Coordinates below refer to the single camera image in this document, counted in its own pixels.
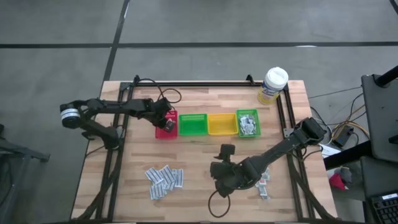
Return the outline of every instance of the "green bin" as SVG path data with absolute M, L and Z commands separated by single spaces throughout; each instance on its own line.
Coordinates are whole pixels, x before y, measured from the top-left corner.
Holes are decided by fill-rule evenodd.
M 207 114 L 180 114 L 178 131 L 180 135 L 205 135 L 207 131 Z
M 256 122 L 256 132 L 254 134 L 250 135 L 245 135 L 241 131 L 241 124 L 239 122 L 239 117 L 241 115 L 247 115 L 250 114 L 254 117 L 254 120 Z M 259 120 L 259 115 L 257 113 L 256 109 L 249 109 L 249 110 L 237 110 L 236 111 L 236 122 L 238 122 L 238 129 L 239 129 L 239 137 L 246 138 L 246 137 L 258 137 L 261 136 L 261 127 L 260 127 L 260 120 Z

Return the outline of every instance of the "keyboard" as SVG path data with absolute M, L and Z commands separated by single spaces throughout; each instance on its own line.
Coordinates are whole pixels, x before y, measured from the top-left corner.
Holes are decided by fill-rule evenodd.
M 371 197 L 370 199 L 378 223 L 398 223 L 398 192 Z

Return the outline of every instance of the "yellow bin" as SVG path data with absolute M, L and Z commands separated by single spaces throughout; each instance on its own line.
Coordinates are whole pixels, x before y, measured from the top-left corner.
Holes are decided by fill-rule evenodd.
M 210 135 L 232 135 L 238 133 L 236 114 L 208 114 L 208 131 Z

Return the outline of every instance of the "plastic bin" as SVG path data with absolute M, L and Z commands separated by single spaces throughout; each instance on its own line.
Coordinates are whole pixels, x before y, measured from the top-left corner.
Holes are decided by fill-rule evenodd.
M 209 134 L 211 135 L 232 135 L 238 133 L 236 114 L 209 114 Z
M 239 116 L 240 115 L 246 115 L 250 114 L 254 117 L 254 120 L 256 122 L 256 132 L 254 134 L 250 135 L 245 135 L 241 131 L 240 123 L 239 123 Z M 261 127 L 260 127 L 260 120 L 259 120 L 259 115 L 256 109 L 250 109 L 250 110 L 237 110 L 236 111 L 236 122 L 238 123 L 239 126 L 239 137 L 258 137 L 261 136 Z
M 166 114 L 167 119 L 171 119 L 172 121 L 175 122 L 173 130 L 168 133 L 167 131 L 164 131 L 163 129 L 160 129 L 156 127 L 155 129 L 155 138 L 157 139 L 175 139 L 177 137 L 177 129 L 178 129 L 178 124 L 177 124 L 177 115 L 178 113 L 176 111 L 170 111 L 169 113 Z
M 207 134 L 207 114 L 181 114 L 179 123 L 180 135 Z

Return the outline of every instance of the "yellow label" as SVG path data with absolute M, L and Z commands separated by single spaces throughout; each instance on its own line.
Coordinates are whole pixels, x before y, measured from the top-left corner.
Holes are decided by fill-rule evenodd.
M 274 100 L 279 96 L 280 92 L 275 94 L 274 97 L 272 98 L 264 98 L 264 94 L 262 92 L 262 88 L 260 88 L 260 90 L 257 93 L 257 99 L 260 101 L 260 103 L 262 104 L 269 104 L 269 103 L 273 103 Z

